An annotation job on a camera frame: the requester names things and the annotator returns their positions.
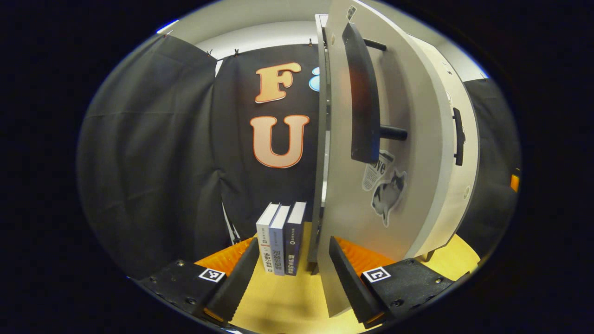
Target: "gray book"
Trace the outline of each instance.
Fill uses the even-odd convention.
[[[283,226],[289,214],[290,206],[281,206],[268,228],[270,234],[270,251],[274,274],[285,275],[285,245],[283,243]]]

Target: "orange letter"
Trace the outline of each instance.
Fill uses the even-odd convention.
[[[272,152],[272,126],[276,118],[272,116],[254,117],[249,124],[254,128],[254,156],[258,161],[272,168],[287,168],[298,163],[303,154],[303,130],[309,117],[291,115],[283,120],[289,126],[289,150],[283,155]]]
[[[288,64],[276,65],[271,67],[260,68],[256,74],[260,75],[260,95],[256,96],[256,103],[264,103],[283,99],[287,93],[279,89],[279,84],[283,84],[285,88],[289,88],[293,84],[293,75],[291,72],[283,72],[279,75],[279,71],[293,71],[300,72],[301,66],[296,62]]]

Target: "door handle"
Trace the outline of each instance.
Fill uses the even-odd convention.
[[[379,159],[380,138],[406,140],[404,129],[380,125],[380,99],[377,79],[367,47],[385,51],[384,44],[364,39],[354,23],[347,23],[342,33],[349,65],[352,102],[350,158],[373,163]]]
[[[460,111],[454,108],[454,122],[456,123],[456,165],[462,166],[462,160],[464,158],[464,143],[466,142],[466,135],[464,134],[464,128],[462,127],[462,116]]]

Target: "metal rod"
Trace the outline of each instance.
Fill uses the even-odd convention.
[[[370,48],[374,48],[374,49],[378,49],[378,50],[382,50],[382,51],[385,51],[387,49],[385,44],[378,43],[376,41],[369,40],[369,39],[363,39],[363,41],[365,42],[365,45],[369,46]]]
[[[406,140],[406,137],[408,132],[404,129],[380,125],[380,138]]]

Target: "screw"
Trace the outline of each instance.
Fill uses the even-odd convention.
[[[392,307],[398,307],[398,306],[400,306],[402,304],[404,304],[404,301],[402,301],[402,300],[399,299],[399,300],[395,300],[392,303],[390,303],[390,306],[392,306]]]

